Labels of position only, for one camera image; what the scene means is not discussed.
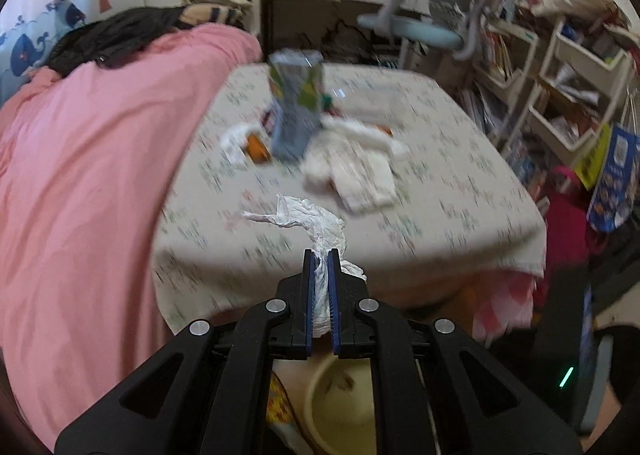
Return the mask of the yellow patterned snack bag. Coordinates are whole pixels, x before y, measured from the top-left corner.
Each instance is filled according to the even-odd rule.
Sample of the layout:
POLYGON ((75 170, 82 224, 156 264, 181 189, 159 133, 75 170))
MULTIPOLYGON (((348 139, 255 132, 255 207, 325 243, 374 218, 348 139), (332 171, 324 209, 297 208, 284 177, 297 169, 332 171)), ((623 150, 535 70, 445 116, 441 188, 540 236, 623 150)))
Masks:
POLYGON ((282 381, 273 371, 270 377, 266 420, 282 443, 297 455, 312 455, 314 450, 300 429, 293 406, 282 381))

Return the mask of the orange peel piece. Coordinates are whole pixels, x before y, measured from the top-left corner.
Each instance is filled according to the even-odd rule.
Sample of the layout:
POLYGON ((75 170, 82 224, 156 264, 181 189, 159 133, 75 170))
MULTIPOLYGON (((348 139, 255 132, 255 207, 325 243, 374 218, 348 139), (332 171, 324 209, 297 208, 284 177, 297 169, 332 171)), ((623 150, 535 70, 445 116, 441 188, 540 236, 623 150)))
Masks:
POLYGON ((256 133, 247 135, 245 155, 247 155, 247 157, 255 164, 261 164, 271 160, 271 154, 268 147, 256 133))

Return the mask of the pink duvet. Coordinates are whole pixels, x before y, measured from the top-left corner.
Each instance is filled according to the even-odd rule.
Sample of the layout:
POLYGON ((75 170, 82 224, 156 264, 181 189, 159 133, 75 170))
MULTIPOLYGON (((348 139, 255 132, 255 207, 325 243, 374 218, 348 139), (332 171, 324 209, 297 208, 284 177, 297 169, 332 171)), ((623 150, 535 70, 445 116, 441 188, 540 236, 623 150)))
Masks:
POLYGON ((1 353, 44 446, 169 338, 156 222, 193 132, 251 34, 205 24, 128 64, 38 69, 1 111, 1 353))

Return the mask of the striped pillow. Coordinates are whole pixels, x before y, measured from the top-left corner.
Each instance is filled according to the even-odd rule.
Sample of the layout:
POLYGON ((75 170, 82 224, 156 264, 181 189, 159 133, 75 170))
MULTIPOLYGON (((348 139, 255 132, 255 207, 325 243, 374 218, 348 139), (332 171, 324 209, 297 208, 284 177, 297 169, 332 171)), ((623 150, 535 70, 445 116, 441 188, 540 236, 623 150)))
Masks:
POLYGON ((188 30, 211 22, 212 24, 241 27, 243 17, 243 11, 237 7, 211 3, 191 4, 182 10, 174 26, 181 30, 188 30))

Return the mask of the clear plastic package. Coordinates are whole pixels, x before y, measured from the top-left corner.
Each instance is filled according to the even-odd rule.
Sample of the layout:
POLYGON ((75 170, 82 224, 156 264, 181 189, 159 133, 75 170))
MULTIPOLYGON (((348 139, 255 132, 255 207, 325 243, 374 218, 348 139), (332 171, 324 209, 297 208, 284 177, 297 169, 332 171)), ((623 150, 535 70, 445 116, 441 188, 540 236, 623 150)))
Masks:
POLYGON ((365 124, 401 129, 409 120, 406 94, 390 86, 347 82, 326 89, 334 114, 365 124))

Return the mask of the yellow trash bin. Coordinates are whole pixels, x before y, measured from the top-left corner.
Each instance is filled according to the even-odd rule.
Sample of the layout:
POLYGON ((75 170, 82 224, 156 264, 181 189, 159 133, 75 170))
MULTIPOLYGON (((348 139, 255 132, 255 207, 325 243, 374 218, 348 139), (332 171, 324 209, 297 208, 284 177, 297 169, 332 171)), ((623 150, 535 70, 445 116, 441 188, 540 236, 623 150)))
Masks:
POLYGON ((375 454, 370 362, 323 357, 307 389, 304 422, 327 454, 375 454))

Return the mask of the black garment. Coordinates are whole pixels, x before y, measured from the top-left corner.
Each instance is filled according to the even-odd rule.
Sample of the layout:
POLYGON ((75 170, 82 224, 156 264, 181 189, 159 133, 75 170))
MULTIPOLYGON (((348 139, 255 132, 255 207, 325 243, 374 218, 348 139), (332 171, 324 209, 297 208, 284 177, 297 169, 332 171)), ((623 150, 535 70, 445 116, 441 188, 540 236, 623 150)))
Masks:
POLYGON ((157 38, 176 29, 183 7, 135 7, 66 33, 46 66, 62 78, 85 63, 115 69, 157 38))

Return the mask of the small white tissue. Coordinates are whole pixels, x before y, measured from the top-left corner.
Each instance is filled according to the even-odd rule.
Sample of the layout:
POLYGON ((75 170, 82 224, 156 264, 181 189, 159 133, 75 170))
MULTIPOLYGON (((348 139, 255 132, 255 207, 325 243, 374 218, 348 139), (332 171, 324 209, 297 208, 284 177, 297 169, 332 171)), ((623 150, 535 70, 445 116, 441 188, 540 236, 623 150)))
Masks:
POLYGON ((221 135, 219 147, 222 157, 233 167, 245 167, 247 158, 245 149, 248 145, 247 137, 260 131, 262 125, 257 122, 244 122, 236 124, 221 135))

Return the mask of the floral bed sheet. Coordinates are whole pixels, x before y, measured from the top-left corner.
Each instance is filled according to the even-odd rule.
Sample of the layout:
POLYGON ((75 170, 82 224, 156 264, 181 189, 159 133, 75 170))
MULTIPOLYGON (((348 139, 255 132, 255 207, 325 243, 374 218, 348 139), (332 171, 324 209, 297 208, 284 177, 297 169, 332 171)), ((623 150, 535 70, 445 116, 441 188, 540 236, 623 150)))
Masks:
POLYGON ((264 65, 238 68, 215 96, 169 191, 152 249, 172 331, 226 321, 272 296, 306 250, 340 255, 396 308, 445 303, 489 340, 533 318, 544 219, 472 119, 432 79, 326 65, 327 115, 304 157, 240 155, 270 105, 264 65))

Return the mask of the blue paper bag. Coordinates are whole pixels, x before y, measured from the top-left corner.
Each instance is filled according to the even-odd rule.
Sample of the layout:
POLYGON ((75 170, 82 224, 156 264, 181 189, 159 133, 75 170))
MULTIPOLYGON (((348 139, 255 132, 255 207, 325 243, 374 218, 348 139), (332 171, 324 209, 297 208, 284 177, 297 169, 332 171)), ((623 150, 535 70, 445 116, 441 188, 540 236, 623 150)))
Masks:
POLYGON ((599 233, 621 227, 634 209, 639 178, 639 137, 614 126, 603 169, 587 212, 589 225, 599 233))

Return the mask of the white bookshelf rack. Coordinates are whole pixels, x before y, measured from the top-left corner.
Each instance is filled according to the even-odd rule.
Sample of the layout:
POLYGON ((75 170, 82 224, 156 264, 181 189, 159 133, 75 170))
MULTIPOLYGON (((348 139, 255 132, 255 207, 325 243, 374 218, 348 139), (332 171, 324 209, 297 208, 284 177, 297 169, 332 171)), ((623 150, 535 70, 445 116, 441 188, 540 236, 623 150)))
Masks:
POLYGON ((526 133, 575 167, 623 109, 634 84, 639 37, 616 25, 579 27, 559 17, 545 41, 497 20, 480 39, 474 64, 480 98, 504 109, 490 138, 505 154, 526 133))

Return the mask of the whale print curtain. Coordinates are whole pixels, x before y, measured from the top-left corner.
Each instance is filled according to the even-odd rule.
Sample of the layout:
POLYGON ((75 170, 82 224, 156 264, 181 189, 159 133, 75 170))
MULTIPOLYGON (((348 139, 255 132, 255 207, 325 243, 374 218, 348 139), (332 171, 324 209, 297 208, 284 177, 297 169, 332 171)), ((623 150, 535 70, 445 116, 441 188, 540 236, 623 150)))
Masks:
POLYGON ((47 62, 52 48, 86 14, 72 0, 6 0, 1 10, 1 100, 6 102, 29 74, 47 62))

